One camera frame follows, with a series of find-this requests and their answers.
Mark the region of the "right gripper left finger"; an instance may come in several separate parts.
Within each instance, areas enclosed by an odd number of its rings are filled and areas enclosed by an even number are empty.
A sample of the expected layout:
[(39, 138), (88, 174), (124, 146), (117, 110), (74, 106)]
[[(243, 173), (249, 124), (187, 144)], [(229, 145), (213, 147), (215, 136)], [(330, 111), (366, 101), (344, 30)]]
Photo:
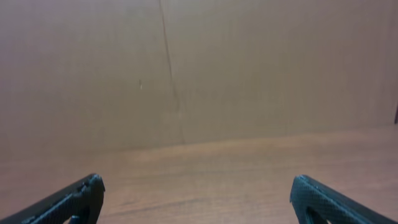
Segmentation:
[(96, 223), (105, 187), (98, 174), (90, 174), (39, 202), (1, 220), (4, 224)]

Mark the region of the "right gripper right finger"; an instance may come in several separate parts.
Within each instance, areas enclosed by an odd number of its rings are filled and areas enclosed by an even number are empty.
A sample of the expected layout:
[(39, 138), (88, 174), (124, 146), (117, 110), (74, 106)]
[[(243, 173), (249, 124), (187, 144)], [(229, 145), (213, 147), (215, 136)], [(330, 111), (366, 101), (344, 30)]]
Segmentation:
[(294, 178), (290, 203), (300, 224), (397, 224), (307, 175)]

